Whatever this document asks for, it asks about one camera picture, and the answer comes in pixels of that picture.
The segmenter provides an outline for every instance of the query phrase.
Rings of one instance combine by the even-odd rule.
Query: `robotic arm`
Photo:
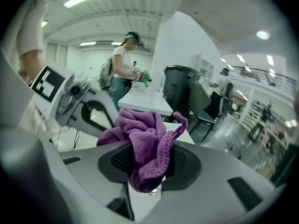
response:
[[[33,102],[46,119],[55,119],[61,126],[74,127],[99,137],[105,127],[91,120],[92,110],[104,112],[112,127],[118,111],[105,91],[91,88],[83,81],[74,81],[69,70],[46,66],[31,85]]]

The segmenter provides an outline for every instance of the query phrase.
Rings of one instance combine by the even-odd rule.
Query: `railing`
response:
[[[234,77],[244,77],[268,84],[292,96],[295,94],[297,81],[284,75],[274,74],[271,76],[270,72],[267,70],[254,68],[246,69],[242,66],[233,66],[232,69],[229,69],[229,73]]]

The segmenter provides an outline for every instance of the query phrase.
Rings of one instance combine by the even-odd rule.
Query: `black trash bin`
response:
[[[167,66],[164,72],[166,80],[163,92],[167,103],[173,111],[188,117],[191,85],[199,80],[199,73],[193,68],[180,65]]]

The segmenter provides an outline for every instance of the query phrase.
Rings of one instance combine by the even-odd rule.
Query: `gray chair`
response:
[[[210,124],[210,128],[202,141],[205,140],[205,138],[212,130],[213,125],[215,124],[215,120],[211,118],[206,112],[204,112],[204,109],[207,108],[210,104],[211,99],[202,85],[199,83],[193,83],[189,96],[189,108],[196,117],[197,122],[190,131],[190,134],[192,134],[192,132],[200,126],[201,122]]]

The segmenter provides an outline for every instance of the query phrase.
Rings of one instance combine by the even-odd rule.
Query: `purple towel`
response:
[[[182,125],[175,131],[166,131],[161,115],[154,111],[121,109],[119,127],[106,130],[97,142],[97,146],[101,146],[131,140],[135,162],[129,183],[138,192],[151,192],[162,182],[168,168],[172,144],[187,127],[187,120],[178,112],[174,112],[173,116]]]

